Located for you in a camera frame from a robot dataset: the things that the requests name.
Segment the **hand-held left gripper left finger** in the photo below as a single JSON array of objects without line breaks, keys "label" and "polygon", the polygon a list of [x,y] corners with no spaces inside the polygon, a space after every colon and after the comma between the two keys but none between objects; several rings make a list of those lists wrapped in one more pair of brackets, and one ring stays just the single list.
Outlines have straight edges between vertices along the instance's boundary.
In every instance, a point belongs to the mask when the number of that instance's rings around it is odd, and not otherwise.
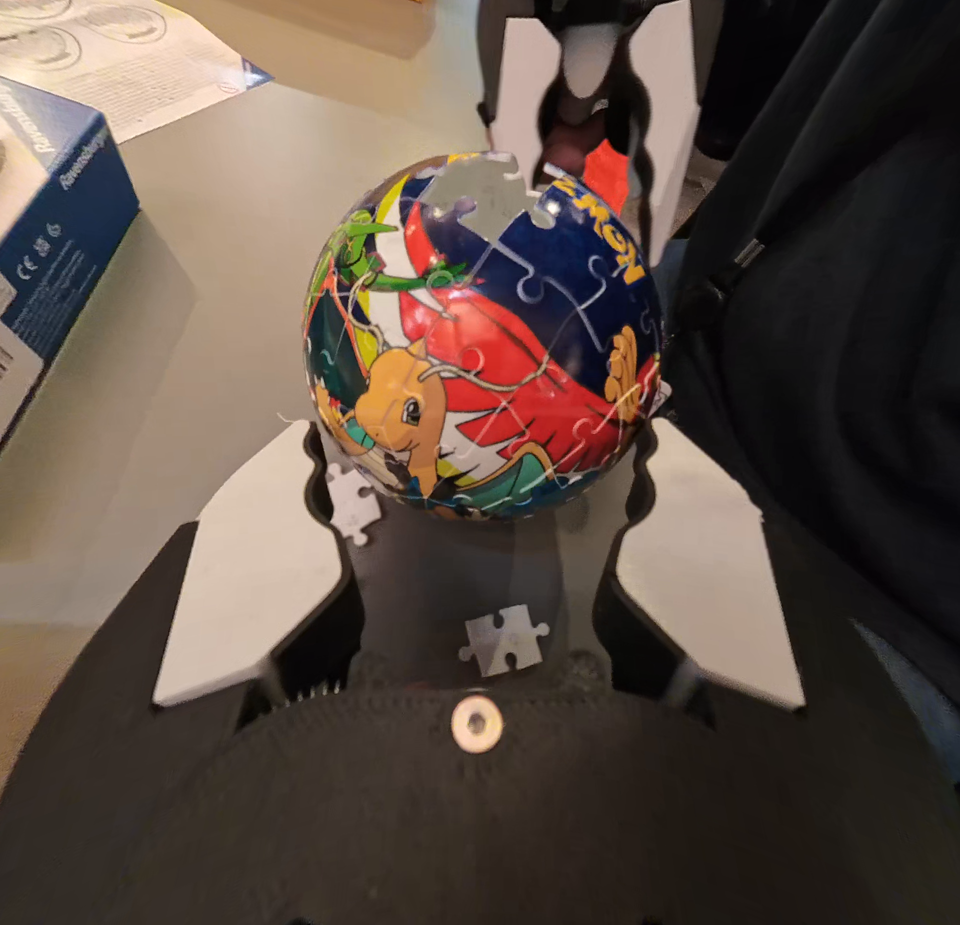
[{"label": "hand-held left gripper left finger", "polygon": [[204,506],[154,705],[251,682],[271,703],[346,687],[364,610],[327,472],[318,427],[294,421]]}]

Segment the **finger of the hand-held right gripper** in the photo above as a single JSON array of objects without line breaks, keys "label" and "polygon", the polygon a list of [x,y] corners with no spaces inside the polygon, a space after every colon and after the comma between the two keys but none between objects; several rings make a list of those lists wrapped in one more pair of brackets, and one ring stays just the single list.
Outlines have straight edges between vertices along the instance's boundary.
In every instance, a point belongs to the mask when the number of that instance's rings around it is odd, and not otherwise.
[{"label": "finger of the hand-held right gripper", "polygon": [[480,19],[481,119],[493,151],[509,153],[531,189],[544,153],[541,112],[561,44],[535,17]]},{"label": "finger of the hand-held right gripper", "polygon": [[600,26],[604,139],[630,160],[620,218],[651,266],[675,226],[702,98],[700,3],[659,0],[631,24]]}]

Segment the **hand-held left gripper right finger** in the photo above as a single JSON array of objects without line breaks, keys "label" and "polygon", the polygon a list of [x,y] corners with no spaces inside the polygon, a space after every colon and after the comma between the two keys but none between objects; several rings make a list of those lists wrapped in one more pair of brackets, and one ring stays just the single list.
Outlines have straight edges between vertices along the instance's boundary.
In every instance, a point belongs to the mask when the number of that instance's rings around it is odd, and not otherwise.
[{"label": "hand-held left gripper right finger", "polygon": [[709,686],[805,708],[747,491],[665,418],[642,434],[633,472],[592,615],[613,688],[679,709]]}]

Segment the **red puzzle piece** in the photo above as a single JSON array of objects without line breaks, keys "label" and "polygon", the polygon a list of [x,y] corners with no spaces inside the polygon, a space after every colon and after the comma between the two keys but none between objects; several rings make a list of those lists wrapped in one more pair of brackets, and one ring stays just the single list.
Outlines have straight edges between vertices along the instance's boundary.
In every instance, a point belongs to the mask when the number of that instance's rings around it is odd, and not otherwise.
[{"label": "red puzzle piece", "polygon": [[629,158],[617,151],[608,139],[603,139],[584,158],[582,183],[618,216],[622,215],[629,198],[629,175]]}]

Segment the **colourful puzzle ball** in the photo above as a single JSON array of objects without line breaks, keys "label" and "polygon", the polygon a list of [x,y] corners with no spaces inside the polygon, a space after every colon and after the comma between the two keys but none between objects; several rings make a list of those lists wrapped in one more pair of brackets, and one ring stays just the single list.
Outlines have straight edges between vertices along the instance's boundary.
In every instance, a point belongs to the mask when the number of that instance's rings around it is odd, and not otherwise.
[{"label": "colourful puzzle ball", "polygon": [[303,358],[318,420],[365,486],[508,521],[611,471],[665,398],[662,308],[615,208],[514,156],[414,163],[318,256]]}]

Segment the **grey puzzle piece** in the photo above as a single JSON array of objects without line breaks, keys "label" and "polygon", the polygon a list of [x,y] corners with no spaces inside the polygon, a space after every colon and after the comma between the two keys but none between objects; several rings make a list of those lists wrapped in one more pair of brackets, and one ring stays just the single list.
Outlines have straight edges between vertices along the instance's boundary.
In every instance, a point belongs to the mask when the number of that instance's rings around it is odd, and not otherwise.
[{"label": "grey puzzle piece", "polygon": [[482,678],[524,671],[544,660],[540,640],[550,634],[545,621],[534,623],[525,604],[464,622],[467,644],[459,648],[462,663],[475,662]]},{"label": "grey puzzle piece", "polygon": [[382,520],[377,492],[358,470],[347,471],[337,464],[326,472],[326,484],[332,505],[331,526],[354,547],[366,546],[369,529]]}]

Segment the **blue puzzle box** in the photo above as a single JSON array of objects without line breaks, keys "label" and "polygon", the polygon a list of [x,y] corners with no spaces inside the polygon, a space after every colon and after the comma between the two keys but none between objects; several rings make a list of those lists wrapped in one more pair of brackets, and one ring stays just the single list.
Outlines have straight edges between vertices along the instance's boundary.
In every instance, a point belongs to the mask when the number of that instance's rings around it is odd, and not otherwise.
[{"label": "blue puzzle box", "polygon": [[104,115],[1,79],[5,446],[139,212]]}]

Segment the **person's right hand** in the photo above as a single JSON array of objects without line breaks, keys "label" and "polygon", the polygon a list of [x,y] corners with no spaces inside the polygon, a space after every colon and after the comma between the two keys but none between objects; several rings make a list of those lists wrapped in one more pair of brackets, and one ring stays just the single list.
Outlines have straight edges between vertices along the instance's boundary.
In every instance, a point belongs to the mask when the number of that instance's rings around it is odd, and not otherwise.
[{"label": "person's right hand", "polygon": [[587,158],[604,139],[602,115],[571,124],[557,117],[543,143],[543,163],[582,178]]}]

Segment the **person's blue jeans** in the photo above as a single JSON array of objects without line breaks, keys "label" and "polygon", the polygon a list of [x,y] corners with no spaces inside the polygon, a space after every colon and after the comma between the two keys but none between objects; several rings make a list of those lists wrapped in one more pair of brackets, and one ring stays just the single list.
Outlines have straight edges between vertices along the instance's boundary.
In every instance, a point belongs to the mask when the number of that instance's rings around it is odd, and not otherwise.
[{"label": "person's blue jeans", "polygon": [[950,781],[959,783],[958,707],[892,645],[863,624],[854,628],[880,662],[895,689],[907,703]]}]

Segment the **white instruction sheet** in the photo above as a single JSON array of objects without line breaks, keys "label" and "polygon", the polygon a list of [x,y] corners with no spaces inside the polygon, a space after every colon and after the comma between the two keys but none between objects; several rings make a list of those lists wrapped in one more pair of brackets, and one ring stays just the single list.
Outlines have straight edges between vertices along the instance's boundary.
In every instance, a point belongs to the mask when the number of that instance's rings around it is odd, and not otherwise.
[{"label": "white instruction sheet", "polygon": [[158,0],[1,0],[1,75],[101,112],[119,143],[273,79]]}]

